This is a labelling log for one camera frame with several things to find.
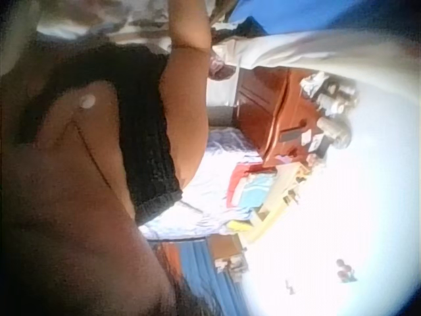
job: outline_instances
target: bottle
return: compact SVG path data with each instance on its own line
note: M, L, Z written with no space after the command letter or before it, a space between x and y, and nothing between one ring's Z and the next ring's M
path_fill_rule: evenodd
M316 124L327 137L334 141L332 145L336 149L345 149L351 143L351 131L344 122L320 117Z

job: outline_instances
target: black knit top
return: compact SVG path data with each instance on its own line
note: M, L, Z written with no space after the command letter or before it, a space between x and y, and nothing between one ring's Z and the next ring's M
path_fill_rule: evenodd
M35 140L49 107L64 91L97 80L111 82L117 92L120 148L136 223L150 221L182 194L159 93L165 65L164 55L152 54L142 45L106 44L70 58L53 71L43 91L26 107L18 142Z

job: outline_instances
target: wooden cabinet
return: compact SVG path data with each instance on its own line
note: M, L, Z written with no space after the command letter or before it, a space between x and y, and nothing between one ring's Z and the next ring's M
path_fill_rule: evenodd
M311 72L292 68L241 69L235 97L235 124L256 146L264 167L304 162L304 132L320 134L315 106L301 95L300 81Z

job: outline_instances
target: small figurine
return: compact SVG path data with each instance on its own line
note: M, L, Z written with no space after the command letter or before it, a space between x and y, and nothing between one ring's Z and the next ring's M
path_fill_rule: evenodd
M341 279L342 283L350 283L357 281L357 279L354 276L355 272L352 266L346 265L342 259L336 260L336 265L341 268L341 270L337 272L337 275Z

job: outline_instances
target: red cloth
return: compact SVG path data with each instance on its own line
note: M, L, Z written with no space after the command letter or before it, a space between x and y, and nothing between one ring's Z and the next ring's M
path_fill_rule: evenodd
M230 185L228 186L228 191L226 194L226 206L236 207L236 205L232 205L232 196L234 195L235 188L237 188L238 182L241 180L241 178L252 172L262 172L269 170L275 170L275 168L264 168L262 167L261 163L239 163L231 175Z

